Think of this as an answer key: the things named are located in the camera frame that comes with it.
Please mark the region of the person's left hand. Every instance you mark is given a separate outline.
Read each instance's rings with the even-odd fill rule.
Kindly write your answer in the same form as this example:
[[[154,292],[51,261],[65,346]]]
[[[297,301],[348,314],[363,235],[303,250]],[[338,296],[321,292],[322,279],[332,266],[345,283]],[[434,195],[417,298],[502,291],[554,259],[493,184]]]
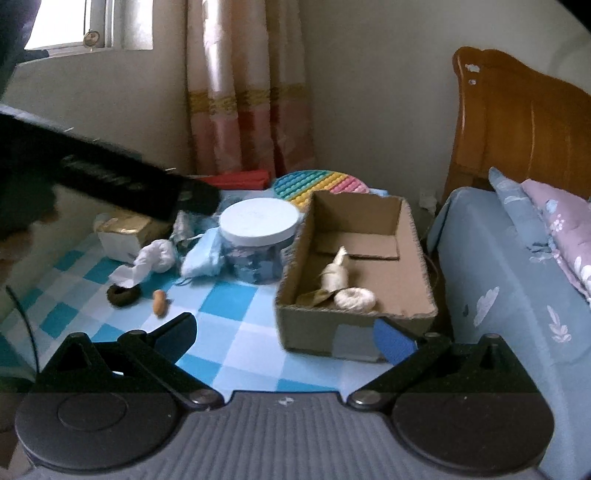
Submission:
[[[8,263],[17,263],[22,260],[33,248],[35,231],[41,226],[34,223],[23,231],[10,234],[1,240],[1,260]]]

